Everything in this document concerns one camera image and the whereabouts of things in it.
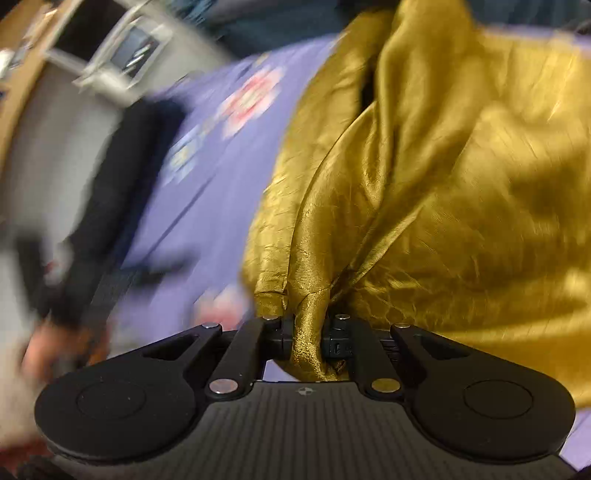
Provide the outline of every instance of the metal rivet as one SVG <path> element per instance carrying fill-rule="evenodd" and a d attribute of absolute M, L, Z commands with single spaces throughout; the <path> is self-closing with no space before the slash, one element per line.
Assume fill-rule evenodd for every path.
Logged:
<path fill-rule="evenodd" d="M 400 390 L 400 382 L 393 378 L 378 378 L 371 382 L 371 388 L 380 393 L 394 393 Z"/>
<path fill-rule="evenodd" d="M 209 390 L 214 393 L 226 394 L 238 390 L 238 383 L 231 378 L 218 378 L 209 384 Z"/>

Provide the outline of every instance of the ribbed gray surface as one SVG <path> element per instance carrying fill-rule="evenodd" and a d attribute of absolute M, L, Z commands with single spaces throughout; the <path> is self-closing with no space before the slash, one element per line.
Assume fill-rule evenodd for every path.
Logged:
<path fill-rule="evenodd" d="M 302 388 L 313 392 L 302 395 Z M 351 382 L 263 383 L 245 398 L 211 405 L 168 453 L 142 463 L 88 466 L 57 459 L 80 480 L 559 480 L 558 457 L 517 466 L 481 465 L 426 440 L 395 403 Z"/>

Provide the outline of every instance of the gold cloth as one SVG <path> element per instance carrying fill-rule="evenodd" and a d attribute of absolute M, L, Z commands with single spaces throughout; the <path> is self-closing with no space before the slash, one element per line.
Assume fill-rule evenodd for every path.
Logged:
<path fill-rule="evenodd" d="M 591 60 L 564 39 L 481 30 L 461 0 L 358 17 L 300 100 L 246 247 L 258 313 L 296 314 L 290 371 L 346 375 L 319 349 L 338 303 L 591 404 L 590 125 Z"/>

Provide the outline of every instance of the gold satin fabric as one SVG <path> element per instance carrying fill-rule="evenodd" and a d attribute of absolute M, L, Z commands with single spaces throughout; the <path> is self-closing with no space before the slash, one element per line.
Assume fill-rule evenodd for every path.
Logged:
<path fill-rule="evenodd" d="M 374 101 L 362 89 L 374 73 Z M 329 305 L 545 372 L 591 404 L 591 60 L 487 33 L 460 0 L 358 17 L 300 100 L 251 226 L 261 315 L 295 312 L 292 373 Z"/>

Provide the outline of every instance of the pink flower print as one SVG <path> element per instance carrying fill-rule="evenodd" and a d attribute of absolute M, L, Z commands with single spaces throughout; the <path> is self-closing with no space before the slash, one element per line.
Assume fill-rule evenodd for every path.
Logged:
<path fill-rule="evenodd" d="M 218 112 L 218 115 L 228 118 L 223 129 L 224 138 L 234 136 L 251 118 L 261 116 L 273 104 L 279 94 L 277 84 L 282 77 L 282 68 L 264 68 L 224 100 Z"/>

